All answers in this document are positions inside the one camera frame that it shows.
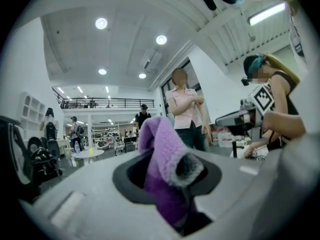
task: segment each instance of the black railing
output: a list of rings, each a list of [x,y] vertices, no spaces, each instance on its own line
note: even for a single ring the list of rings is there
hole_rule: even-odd
[[[61,103],[62,109],[95,109],[95,108],[141,108],[145,104],[148,108],[154,108],[153,99],[134,98],[64,98]]]
[[[60,107],[62,108],[64,97],[62,97],[55,89],[52,88],[52,90],[53,90],[53,94],[56,98],[56,101],[59,103]]]

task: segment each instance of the hand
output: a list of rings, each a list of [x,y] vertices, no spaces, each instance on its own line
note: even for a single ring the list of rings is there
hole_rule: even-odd
[[[202,104],[202,103],[204,103],[205,99],[203,97],[200,97],[200,96],[193,96],[192,97],[192,101],[194,101],[196,103],[199,103],[199,104]]]
[[[211,135],[211,128],[210,128],[209,124],[204,123],[204,124],[202,125],[201,133],[202,133],[202,134],[208,134],[208,137],[209,137],[209,145],[211,146],[211,145],[212,145],[212,135]]]
[[[246,159],[252,157],[253,152],[255,151],[255,149],[256,149],[255,143],[251,143],[250,146],[248,147],[248,149],[245,151],[243,157],[246,158]]]

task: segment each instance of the balcony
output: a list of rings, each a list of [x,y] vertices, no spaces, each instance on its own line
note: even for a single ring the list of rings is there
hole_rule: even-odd
[[[153,99],[133,99],[133,98],[64,98],[60,107],[68,109],[139,109],[142,104],[148,108],[154,108]]]

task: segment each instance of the woman in pink shirt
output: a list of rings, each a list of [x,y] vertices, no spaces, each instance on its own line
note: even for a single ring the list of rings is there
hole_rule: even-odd
[[[210,135],[208,116],[204,108],[204,98],[197,95],[194,89],[187,89],[187,73],[183,68],[176,68],[172,72],[172,82],[175,85],[173,90],[166,92],[166,100],[174,115],[174,129],[188,147],[195,147],[197,150],[207,151],[205,144],[206,135]],[[198,120],[196,107],[198,108],[203,124]]]

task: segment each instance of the blonde hair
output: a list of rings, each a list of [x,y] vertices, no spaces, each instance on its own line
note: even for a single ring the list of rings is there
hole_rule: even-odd
[[[269,63],[271,67],[285,72],[289,77],[291,77],[296,85],[300,83],[299,77],[297,77],[297,75],[293,73],[289,68],[287,68],[277,57],[266,54],[264,59]]]

